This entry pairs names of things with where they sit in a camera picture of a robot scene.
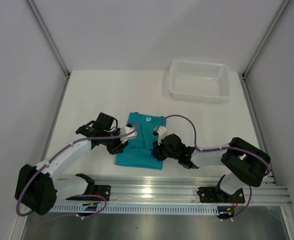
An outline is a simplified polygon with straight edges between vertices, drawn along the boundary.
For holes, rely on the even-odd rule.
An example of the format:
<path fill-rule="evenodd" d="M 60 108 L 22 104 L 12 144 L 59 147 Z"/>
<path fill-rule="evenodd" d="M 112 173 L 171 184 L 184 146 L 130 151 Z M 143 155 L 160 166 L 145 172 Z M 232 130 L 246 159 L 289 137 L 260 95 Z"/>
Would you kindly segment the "teal t shirt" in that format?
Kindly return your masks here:
<path fill-rule="evenodd" d="M 137 136 L 128 140 L 128 146 L 123 153 L 117 154 L 115 164 L 123 167 L 136 167 L 162 170 L 163 163 L 157 160 L 151 152 L 153 142 L 157 137 L 153 131 L 159 126 L 166 126 L 164 116 L 145 115 L 138 112 L 131 112 L 127 123 L 137 123 Z"/>

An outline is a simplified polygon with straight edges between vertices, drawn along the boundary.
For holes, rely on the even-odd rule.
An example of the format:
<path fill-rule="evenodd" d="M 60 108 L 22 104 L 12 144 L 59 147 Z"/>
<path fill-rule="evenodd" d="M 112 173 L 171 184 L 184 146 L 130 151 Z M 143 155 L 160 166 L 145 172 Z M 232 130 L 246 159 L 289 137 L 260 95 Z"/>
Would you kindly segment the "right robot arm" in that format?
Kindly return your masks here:
<path fill-rule="evenodd" d="M 159 161 L 174 159 L 186 169 L 223 165 L 230 171 L 214 188 L 216 198 L 226 202 L 244 186 L 259 187 L 270 173 L 270 156 L 245 140 L 234 137 L 219 147 L 197 149 L 186 146 L 175 134 L 153 142 L 151 154 Z"/>

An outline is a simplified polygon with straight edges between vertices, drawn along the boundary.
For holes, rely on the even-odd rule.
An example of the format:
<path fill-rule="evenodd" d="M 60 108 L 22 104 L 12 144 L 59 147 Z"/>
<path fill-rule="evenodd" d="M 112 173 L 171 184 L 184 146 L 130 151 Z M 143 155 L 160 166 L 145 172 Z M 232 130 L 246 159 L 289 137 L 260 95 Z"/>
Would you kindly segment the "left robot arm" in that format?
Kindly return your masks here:
<path fill-rule="evenodd" d="M 62 175 L 81 156 L 100 145 L 105 146 L 110 155 L 123 153 L 129 139 L 137 135 L 137 127 L 135 122 L 119 127 L 116 118 L 101 112 L 96 120 L 80 126 L 68 145 L 50 159 L 36 165 L 24 165 L 15 191 L 17 215 L 28 216 L 27 212 L 21 211 L 21 205 L 32 213 L 45 215 L 62 200 L 106 202 L 106 197 L 98 192 L 95 180 L 88 175 L 78 173 L 71 178 Z"/>

